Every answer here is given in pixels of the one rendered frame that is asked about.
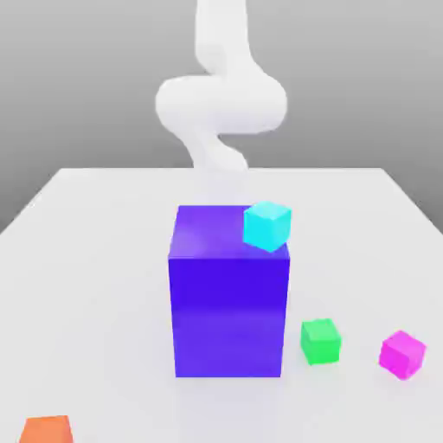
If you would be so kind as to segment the small orange cube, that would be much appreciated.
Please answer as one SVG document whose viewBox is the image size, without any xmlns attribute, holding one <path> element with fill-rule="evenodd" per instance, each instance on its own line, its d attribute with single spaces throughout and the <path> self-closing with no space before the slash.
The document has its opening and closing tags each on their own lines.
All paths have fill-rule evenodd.
<svg viewBox="0 0 443 443">
<path fill-rule="evenodd" d="M 74 443 L 68 416 L 27 418 L 18 443 Z"/>
</svg>

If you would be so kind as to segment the large purple box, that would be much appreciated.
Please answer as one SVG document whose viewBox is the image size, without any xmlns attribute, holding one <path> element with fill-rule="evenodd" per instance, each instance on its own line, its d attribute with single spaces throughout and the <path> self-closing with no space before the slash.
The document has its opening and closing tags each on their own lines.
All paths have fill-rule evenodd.
<svg viewBox="0 0 443 443">
<path fill-rule="evenodd" d="M 244 242 L 243 206 L 181 205 L 168 254 L 178 377 L 278 377 L 291 257 Z"/>
</svg>

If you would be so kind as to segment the small green cube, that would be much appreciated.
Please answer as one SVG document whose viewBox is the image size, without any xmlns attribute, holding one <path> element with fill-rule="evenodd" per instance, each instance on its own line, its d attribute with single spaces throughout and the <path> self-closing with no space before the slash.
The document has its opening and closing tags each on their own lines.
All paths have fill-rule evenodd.
<svg viewBox="0 0 443 443">
<path fill-rule="evenodd" d="M 302 323 L 300 346 L 310 365 L 338 362 L 341 345 L 342 338 L 330 318 Z"/>
</svg>

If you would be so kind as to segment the small cyan cube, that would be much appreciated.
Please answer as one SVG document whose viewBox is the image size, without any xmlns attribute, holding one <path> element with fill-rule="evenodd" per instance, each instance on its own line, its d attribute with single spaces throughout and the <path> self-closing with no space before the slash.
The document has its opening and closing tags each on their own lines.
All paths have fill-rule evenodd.
<svg viewBox="0 0 443 443">
<path fill-rule="evenodd" d="M 292 210 L 275 202 L 258 202 L 243 213 L 242 239 L 248 245 L 272 253 L 291 233 Z"/>
</svg>

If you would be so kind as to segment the small magenta cube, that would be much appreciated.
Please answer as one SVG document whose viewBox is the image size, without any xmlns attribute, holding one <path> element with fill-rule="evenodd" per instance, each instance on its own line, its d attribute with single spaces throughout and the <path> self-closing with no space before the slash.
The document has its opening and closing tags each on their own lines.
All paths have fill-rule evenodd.
<svg viewBox="0 0 443 443">
<path fill-rule="evenodd" d="M 406 381 L 422 366 L 427 346 L 405 331 L 397 331 L 382 341 L 379 365 Z"/>
</svg>

